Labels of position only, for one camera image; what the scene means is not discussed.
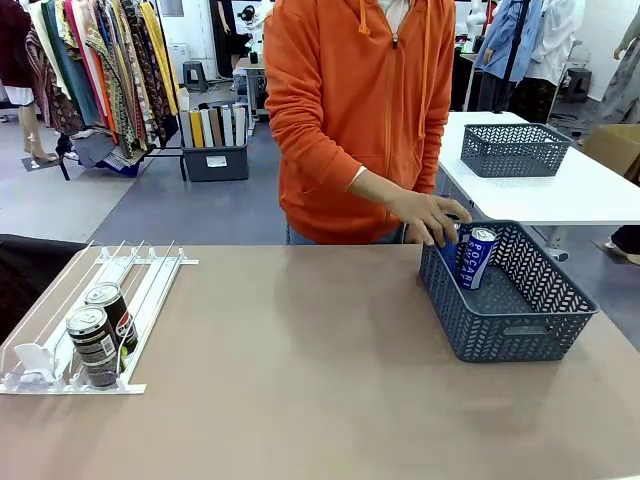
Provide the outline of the person's right hand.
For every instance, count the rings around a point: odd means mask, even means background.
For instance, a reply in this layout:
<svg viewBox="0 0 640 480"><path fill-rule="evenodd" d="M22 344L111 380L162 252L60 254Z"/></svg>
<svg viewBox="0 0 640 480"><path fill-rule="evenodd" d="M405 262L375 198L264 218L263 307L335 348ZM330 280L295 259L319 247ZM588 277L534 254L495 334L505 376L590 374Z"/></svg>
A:
<svg viewBox="0 0 640 480"><path fill-rule="evenodd" d="M414 225L428 246L445 245L445 235L457 242L453 217L458 223L472 221L470 212L458 201L400 189L384 201L385 207L405 225Z"/></svg>

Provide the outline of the grey plastic basket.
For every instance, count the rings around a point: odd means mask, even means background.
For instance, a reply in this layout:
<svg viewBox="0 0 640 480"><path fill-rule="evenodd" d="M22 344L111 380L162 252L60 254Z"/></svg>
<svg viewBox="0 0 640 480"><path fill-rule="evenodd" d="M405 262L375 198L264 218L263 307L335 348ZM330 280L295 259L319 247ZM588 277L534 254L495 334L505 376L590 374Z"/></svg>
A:
<svg viewBox="0 0 640 480"><path fill-rule="evenodd" d="M482 178L552 177L571 144L543 124L467 124L461 161Z"/></svg>
<svg viewBox="0 0 640 480"><path fill-rule="evenodd" d="M562 359L596 303L521 224L464 224L466 241L475 227L496 234L477 290L459 286L438 247L422 250L419 277L454 354L468 363Z"/></svg>

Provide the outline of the black Pepsi can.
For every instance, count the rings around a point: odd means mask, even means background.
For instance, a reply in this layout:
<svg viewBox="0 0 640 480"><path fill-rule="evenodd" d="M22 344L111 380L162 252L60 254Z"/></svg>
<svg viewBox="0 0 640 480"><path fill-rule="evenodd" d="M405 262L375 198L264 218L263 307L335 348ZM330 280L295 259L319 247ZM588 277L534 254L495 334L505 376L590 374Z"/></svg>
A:
<svg viewBox="0 0 640 480"><path fill-rule="evenodd" d="M122 358L126 359L138 345L138 333L120 286L114 282L96 283L86 292L84 302L105 310L121 347Z"/></svg>
<svg viewBox="0 0 640 480"><path fill-rule="evenodd" d="M106 311L87 305L72 311L65 321L91 385L99 389L115 385L122 358Z"/></svg>

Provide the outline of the person's right forearm orange sleeve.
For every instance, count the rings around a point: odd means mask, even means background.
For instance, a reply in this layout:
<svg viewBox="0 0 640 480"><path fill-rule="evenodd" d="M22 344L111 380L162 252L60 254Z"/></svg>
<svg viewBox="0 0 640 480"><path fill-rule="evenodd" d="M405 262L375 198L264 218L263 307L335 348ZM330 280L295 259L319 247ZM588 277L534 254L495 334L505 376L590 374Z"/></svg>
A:
<svg viewBox="0 0 640 480"><path fill-rule="evenodd" d="M392 181L368 170L321 130L321 111L293 104L270 109L271 130L280 148L280 195L298 199L315 187L390 207L404 194Z"/></svg>

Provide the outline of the white can dispenser rack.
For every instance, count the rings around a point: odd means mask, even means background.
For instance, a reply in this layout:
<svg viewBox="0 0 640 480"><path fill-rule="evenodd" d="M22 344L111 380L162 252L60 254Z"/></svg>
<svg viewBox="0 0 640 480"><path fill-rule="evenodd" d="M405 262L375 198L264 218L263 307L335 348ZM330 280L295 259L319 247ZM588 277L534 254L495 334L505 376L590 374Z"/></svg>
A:
<svg viewBox="0 0 640 480"><path fill-rule="evenodd" d="M181 268L198 265L185 249L171 243L123 242L114 247L89 244L55 278L0 346L0 396L142 395L132 377L159 313ZM81 325L100 321L109 293L123 299L138 344L105 339L105 354L116 353L107 371L109 384L91 381L87 362L77 351Z"/></svg>

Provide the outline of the white side table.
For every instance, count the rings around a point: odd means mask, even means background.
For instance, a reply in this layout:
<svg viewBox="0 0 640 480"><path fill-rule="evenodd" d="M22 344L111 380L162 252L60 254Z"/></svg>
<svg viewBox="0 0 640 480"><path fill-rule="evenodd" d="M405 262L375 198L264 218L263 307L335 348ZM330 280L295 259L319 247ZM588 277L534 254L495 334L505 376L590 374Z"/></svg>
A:
<svg viewBox="0 0 640 480"><path fill-rule="evenodd" d="M549 226L552 252L571 226L640 225L640 188L571 147L553 177L481 178L460 160L467 124L522 124L510 113L452 112L442 138L438 183L459 192L485 217Z"/></svg>

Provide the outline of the person in orange hoodie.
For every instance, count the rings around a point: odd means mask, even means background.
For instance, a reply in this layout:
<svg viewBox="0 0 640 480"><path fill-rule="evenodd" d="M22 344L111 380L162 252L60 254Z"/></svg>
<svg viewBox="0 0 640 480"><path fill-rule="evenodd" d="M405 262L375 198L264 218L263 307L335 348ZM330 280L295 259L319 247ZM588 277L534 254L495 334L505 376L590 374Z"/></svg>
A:
<svg viewBox="0 0 640 480"><path fill-rule="evenodd" d="M321 111L321 130L368 169L435 192L451 102L454 0L276 0L264 28L266 107ZM401 243L385 205L315 187L279 202L292 244Z"/></svg>

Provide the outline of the dark hanging trousers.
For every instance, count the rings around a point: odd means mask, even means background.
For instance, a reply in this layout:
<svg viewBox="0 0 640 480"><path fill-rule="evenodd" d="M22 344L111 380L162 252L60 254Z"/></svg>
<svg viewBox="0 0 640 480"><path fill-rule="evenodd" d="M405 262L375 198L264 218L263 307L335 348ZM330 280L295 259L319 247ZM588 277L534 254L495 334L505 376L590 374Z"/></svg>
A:
<svg viewBox="0 0 640 480"><path fill-rule="evenodd" d="M507 110L516 85L516 82L508 82L506 86L503 86L503 80L501 78L490 73L483 73L480 83L477 110Z"/></svg>

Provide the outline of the dark patterned skirt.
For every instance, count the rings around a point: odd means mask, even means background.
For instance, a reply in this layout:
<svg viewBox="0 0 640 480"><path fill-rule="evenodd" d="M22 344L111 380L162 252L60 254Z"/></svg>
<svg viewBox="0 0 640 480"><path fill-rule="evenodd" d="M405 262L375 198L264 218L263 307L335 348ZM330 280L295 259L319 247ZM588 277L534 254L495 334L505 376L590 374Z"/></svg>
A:
<svg viewBox="0 0 640 480"><path fill-rule="evenodd" d="M556 86L548 80L525 77L515 88L509 111L530 123L545 124L555 93Z"/></svg>

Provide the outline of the blue hanging shirt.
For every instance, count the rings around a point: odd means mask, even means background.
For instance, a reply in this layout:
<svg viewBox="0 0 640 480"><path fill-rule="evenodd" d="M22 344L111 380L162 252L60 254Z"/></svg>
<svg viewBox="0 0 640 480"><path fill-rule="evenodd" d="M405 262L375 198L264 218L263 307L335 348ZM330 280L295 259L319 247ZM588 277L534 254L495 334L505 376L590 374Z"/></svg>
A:
<svg viewBox="0 0 640 480"><path fill-rule="evenodd" d="M487 31L474 67L504 77L524 0L503 0ZM542 0L530 0L510 82L520 82L528 69L542 18Z"/></svg>

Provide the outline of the black stand pole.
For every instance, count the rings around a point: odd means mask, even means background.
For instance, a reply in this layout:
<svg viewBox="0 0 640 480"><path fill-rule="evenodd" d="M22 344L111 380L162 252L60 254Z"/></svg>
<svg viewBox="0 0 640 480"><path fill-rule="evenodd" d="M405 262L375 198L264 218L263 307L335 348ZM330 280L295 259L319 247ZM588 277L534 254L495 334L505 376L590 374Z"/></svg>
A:
<svg viewBox="0 0 640 480"><path fill-rule="evenodd" d="M502 50L505 52L503 55L505 61L501 71L496 71L496 85L492 103L492 111L494 113L501 113L504 107L529 5L530 0L509 0L508 5L504 8L502 22L504 47Z"/></svg>

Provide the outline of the grey plastic stool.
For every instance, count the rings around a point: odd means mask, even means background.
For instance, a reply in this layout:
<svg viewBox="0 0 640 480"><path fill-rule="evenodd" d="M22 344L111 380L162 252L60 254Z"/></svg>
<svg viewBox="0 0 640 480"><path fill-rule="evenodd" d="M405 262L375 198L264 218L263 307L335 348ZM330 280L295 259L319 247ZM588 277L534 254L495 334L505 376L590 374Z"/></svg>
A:
<svg viewBox="0 0 640 480"><path fill-rule="evenodd" d="M206 92L208 82L200 61L186 61L182 64L184 87L189 92Z"/></svg>
<svg viewBox="0 0 640 480"><path fill-rule="evenodd" d="M586 68L569 68L569 84L564 95L567 103L584 103L588 98L592 72Z"/></svg>

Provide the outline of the bystander leg with shoe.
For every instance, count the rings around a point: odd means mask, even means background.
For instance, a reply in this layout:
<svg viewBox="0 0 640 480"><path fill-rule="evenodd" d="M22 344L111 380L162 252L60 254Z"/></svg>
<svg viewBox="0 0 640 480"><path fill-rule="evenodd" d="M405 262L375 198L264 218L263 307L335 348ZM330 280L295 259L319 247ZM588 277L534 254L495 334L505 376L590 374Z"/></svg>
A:
<svg viewBox="0 0 640 480"><path fill-rule="evenodd" d="M605 247L626 261L640 266L640 225L624 225L614 232Z"/></svg>

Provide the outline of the cardboard box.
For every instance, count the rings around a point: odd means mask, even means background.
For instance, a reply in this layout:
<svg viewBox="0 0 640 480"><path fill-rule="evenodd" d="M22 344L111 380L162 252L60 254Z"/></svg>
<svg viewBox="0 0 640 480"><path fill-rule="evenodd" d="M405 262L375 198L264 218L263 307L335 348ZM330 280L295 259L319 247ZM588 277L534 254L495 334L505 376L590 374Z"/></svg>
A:
<svg viewBox="0 0 640 480"><path fill-rule="evenodd" d="M640 124L600 125L586 139L582 152L640 185Z"/></svg>

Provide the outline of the grey storage bin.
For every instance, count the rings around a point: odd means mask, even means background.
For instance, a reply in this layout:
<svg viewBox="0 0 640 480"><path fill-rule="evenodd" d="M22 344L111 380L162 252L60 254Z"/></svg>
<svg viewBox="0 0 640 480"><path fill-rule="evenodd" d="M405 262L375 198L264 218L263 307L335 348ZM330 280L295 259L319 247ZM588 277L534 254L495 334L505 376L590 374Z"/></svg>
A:
<svg viewBox="0 0 640 480"><path fill-rule="evenodd" d="M247 145L183 147L181 159L191 182L243 181L249 178Z"/></svg>

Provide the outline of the white hanging shirt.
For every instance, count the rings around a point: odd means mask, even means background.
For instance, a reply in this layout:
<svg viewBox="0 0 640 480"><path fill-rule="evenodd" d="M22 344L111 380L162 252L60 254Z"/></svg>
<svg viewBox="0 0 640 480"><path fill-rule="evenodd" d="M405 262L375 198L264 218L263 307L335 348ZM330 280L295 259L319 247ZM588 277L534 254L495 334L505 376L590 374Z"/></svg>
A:
<svg viewBox="0 0 640 480"><path fill-rule="evenodd" d="M542 18L526 78L557 86L585 13L585 0L543 0Z"/></svg>

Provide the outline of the sewing work table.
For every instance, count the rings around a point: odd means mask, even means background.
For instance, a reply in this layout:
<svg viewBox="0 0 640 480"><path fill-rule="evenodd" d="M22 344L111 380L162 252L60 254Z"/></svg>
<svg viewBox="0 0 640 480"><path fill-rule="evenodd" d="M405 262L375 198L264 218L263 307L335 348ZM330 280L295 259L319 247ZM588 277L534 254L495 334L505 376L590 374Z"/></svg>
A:
<svg viewBox="0 0 640 480"><path fill-rule="evenodd" d="M261 94L266 93L265 66L262 55L251 51L248 57L238 61L235 72L238 75L243 74L246 79L248 126L250 130L254 130L260 117L267 115L264 105L259 105Z"/></svg>

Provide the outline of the brown fabric roll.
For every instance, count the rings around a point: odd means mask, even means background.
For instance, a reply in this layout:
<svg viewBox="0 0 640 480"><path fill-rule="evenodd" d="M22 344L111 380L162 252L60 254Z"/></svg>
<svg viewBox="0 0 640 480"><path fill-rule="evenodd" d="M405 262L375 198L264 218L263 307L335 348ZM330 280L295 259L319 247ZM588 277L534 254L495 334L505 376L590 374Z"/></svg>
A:
<svg viewBox="0 0 640 480"><path fill-rule="evenodd" d="M213 143L215 147L223 147L223 134L220 125L220 115L219 109L217 107L212 107L208 110L209 120L211 125L211 131L213 135Z"/></svg>

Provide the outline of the grey dress on mannequin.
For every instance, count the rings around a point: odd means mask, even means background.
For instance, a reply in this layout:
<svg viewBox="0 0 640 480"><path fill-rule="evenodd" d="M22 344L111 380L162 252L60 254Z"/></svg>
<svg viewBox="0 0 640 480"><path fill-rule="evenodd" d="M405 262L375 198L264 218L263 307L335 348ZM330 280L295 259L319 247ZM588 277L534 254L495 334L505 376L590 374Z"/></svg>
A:
<svg viewBox="0 0 640 480"><path fill-rule="evenodd" d="M640 124L640 8L614 51L620 63L598 111L600 124Z"/></svg>

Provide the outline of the mannequin in black dress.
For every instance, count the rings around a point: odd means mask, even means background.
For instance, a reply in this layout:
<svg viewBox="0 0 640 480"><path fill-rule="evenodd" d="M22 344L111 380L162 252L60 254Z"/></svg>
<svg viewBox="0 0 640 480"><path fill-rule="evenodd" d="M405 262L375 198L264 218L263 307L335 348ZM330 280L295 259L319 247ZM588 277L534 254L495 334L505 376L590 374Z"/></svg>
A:
<svg viewBox="0 0 640 480"><path fill-rule="evenodd" d="M235 66L248 55L248 34L239 34L232 0L209 0L217 69L220 77L232 78Z"/></svg>

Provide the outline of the white box appliance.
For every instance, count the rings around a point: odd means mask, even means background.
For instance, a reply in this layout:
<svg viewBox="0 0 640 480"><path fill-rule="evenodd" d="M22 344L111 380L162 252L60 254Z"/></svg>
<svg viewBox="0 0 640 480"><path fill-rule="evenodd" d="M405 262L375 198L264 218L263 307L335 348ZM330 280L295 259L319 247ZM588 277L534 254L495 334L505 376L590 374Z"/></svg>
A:
<svg viewBox="0 0 640 480"><path fill-rule="evenodd" d="M171 58L172 65L174 67L174 73L176 75L177 82L179 84L184 83L183 64L191 60L190 48L185 43L168 43L168 53Z"/></svg>

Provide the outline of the yellow hanging garment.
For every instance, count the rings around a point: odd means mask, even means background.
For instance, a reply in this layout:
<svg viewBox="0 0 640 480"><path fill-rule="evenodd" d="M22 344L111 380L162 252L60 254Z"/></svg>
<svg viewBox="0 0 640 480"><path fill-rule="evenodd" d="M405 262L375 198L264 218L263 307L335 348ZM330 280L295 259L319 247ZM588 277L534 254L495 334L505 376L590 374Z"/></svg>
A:
<svg viewBox="0 0 640 480"><path fill-rule="evenodd" d="M170 66L170 61L167 58L167 50L164 44L159 20L150 1L142 2L140 4L140 10L159 65L163 86L168 98L169 110L171 114L175 116L178 113L173 90L175 82L173 81L173 70Z"/></svg>

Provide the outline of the patterned folded fabric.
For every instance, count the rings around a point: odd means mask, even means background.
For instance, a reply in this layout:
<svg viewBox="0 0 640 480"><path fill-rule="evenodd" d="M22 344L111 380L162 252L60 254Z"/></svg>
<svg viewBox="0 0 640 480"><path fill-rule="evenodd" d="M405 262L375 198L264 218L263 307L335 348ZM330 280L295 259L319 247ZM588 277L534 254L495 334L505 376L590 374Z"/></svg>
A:
<svg viewBox="0 0 640 480"><path fill-rule="evenodd" d="M126 152L120 147L115 146L103 159L102 162L112 170L123 175L136 175L139 164L143 160L146 152L134 149L130 157L126 156Z"/></svg>

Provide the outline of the dark floral hanging garment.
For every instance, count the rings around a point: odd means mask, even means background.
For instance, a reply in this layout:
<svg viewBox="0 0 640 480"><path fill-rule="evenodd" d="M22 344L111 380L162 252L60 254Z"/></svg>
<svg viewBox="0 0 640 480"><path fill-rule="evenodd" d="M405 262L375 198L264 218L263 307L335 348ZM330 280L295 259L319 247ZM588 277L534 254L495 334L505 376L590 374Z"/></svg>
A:
<svg viewBox="0 0 640 480"><path fill-rule="evenodd" d="M121 13L134 51L133 80L137 95L138 92L142 94L138 104L145 142L164 148L178 126L169 110L159 65L140 10L141 3L139 0L121 0Z"/></svg>

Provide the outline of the green beige patterned garment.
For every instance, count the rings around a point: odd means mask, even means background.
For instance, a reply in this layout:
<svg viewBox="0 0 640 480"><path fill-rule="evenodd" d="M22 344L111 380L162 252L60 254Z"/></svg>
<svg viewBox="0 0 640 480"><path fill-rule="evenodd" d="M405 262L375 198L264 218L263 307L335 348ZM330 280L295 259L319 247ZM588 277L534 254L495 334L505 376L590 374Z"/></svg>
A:
<svg viewBox="0 0 640 480"><path fill-rule="evenodd" d="M89 21L85 44L100 60L114 130L120 138L120 145L126 151L126 156L130 158L133 150L146 151L145 142L141 141L137 135L118 67L94 20Z"/></svg>

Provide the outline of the grey cloth pile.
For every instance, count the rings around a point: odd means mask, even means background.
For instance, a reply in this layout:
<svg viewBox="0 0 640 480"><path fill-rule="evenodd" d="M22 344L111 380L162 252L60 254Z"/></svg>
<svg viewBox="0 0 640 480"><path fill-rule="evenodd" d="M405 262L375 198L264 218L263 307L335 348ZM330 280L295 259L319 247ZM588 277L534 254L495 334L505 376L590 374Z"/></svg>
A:
<svg viewBox="0 0 640 480"><path fill-rule="evenodd" d="M110 135L94 133L89 137L72 141L78 163L85 168L103 168L104 159L116 147Z"/></svg>

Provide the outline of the teal hanging garment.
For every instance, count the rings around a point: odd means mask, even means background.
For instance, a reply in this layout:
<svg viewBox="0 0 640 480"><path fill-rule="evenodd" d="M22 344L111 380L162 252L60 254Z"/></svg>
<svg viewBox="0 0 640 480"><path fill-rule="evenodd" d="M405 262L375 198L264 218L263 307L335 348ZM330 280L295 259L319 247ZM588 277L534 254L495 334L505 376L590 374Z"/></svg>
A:
<svg viewBox="0 0 640 480"><path fill-rule="evenodd" d="M59 37L55 14L55 1L47 0L41 7L41 11L54 57L71 100L78 108L87 126L99 124L102 120L101 114L96 105L94 93L82 58L70 51L64 41Z"/></svg>

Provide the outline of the brown patterned garment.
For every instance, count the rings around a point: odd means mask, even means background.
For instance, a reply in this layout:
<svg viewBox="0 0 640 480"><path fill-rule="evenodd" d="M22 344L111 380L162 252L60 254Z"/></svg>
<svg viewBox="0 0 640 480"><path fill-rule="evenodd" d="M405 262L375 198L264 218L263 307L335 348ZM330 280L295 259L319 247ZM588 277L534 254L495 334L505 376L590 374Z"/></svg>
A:
<svg viewBox="0 0 640 480"><path fill-rule="evenodd" d="M85 124L76 107L56 84L56 73L34 26L26 36L25 49L31 69L32 90L45 124L68 136L83 130Z"/></svg>

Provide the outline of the mannequin legs with stand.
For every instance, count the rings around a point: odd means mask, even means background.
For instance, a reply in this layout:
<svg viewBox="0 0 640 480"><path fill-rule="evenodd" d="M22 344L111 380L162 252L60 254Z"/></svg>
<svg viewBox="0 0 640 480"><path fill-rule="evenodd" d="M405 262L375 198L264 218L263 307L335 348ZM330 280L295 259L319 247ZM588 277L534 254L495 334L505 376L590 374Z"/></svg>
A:
<svg viewBox="0 0 640 480"><path fill-rule="evenodd" d="M20 125L23 130L24 151L30 156L31 159L37 161L56 161L58 159L56 154L47 153L42 147L35 103L32 102L27 106L20 106L18 115Z"/></svg>

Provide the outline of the cream hanging garment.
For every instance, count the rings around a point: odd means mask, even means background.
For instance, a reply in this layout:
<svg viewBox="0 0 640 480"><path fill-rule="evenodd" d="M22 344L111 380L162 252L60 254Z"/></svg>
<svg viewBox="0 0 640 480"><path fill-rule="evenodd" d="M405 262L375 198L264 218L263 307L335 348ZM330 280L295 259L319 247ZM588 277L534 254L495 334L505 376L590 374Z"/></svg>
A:
<svg viewBox="0 0 640 480"><path fill-rule="evenodd" d="M65 84L62 72L60 70L54 50L52 48L51 41L49 39L48 30L46 27L44 14L42 11L42 4L46 1L47 0L36 0L34 3L30 3L27 6L28 13L31 17L31 21L33 23L33 26L35 27L36 34L42 45L45 55L49 60L49 63L51 64L52 69L55 73L56 85L68 99L71 99L70 92Z"/></svg>

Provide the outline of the maroon garment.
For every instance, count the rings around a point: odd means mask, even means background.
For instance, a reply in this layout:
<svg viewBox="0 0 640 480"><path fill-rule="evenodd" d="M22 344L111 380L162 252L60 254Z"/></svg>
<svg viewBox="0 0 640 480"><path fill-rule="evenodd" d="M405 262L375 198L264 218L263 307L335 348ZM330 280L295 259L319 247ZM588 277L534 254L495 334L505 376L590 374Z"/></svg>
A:
<svg viewBox="0 0 640 480"><path fill-rule="evenodd" d="M25 47L30 29L30 16L18 2L0 0L0 80L5 87L32 86Z"/></svg>

